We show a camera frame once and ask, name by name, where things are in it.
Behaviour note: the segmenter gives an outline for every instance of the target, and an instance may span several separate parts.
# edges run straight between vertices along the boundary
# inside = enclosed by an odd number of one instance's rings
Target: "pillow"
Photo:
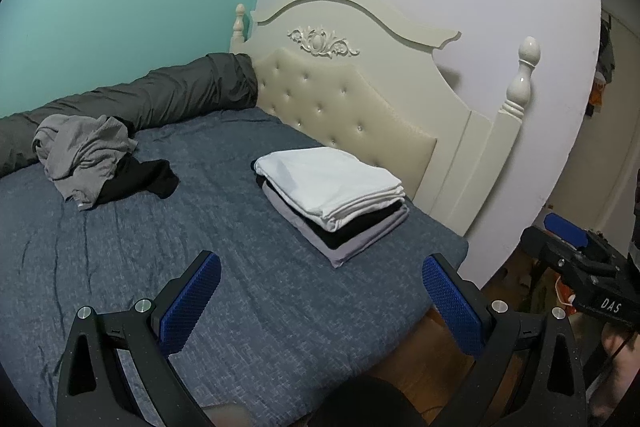
[[[258,82],[248,55],[211,53],[185,66],[150,71],[130,84],[99,87],[0,118],[0,177],[36,163],[31,141],[40,122],[56,113],[133,123],[136,131],[220,109],[255,107]]]

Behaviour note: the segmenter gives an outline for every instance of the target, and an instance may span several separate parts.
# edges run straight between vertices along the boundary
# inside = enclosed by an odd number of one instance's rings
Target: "blue gripper pad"
[[[220,258],[210,253],[160,320],[158,344],[165,357],[178,353],[220,283]]]
[[[586,247],[589,244],[587,233],[583,229],[576,227],[571,221],[567,221],[558,214],[547,214],[544,223],[549,232],[555,233],[574,248]]]
[[[422,284],[460,351],[479,357],[484,351],[482,322],[433,256],[422,263]]]

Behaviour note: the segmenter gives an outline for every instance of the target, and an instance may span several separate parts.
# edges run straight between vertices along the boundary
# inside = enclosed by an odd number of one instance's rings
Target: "carved floral ornament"
[[[287,33],[287,36],[294,42],[300,44],[300,47],[311,53],[314,57],[334,58],[334,55],[342,55],[343,57],[353,57],[360,53],[359,50],[352,50],[346,39],[338,38],[335,32],[330,34],[325,31],[322,26],[319,28],[296,28]]]

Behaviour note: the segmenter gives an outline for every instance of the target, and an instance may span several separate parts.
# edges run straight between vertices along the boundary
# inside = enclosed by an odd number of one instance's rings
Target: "mattress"
[[[317,146],[259,108],[218,111],[136,134],[140,160],[180,178],[79,212],[33,165],[0,179],[0,362],[45,426],[55,424],[61,354],[75,311],[120,311],[153,298],[201,250],[222,282],[184,349],[170,357],[202,406],[244,404],[257,426],[288,425],[346,378],[393,350],[431,305],[425,256],[458,267],[467,243],[409,204],[408,219],[339,269],[271,206],[258,156]],[[161,425],[128,353],[146,419]]]

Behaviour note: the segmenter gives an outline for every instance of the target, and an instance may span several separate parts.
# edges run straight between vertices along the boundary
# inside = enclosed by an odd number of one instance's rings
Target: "metal screw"
[[[149,299],[140,299],[136,302],[136,311],[140,313],[144,313],[151,308],[151,301]]]
[[[505,301],[494,301],[491,303],[491,308],[497,313],[504,313],[509,309]]]
[[[80,308],[78,310],[78,318],[79,319],[85,319],[89,315],[91,315],[91,308],[89,308],[89,306],[82,306],[82,308]]]
[[[562,308],[558,308],[557,306],[551,310],[551,314],[556,319],[564,319],[566,317],[566,313],[564,313],[564,310]]]

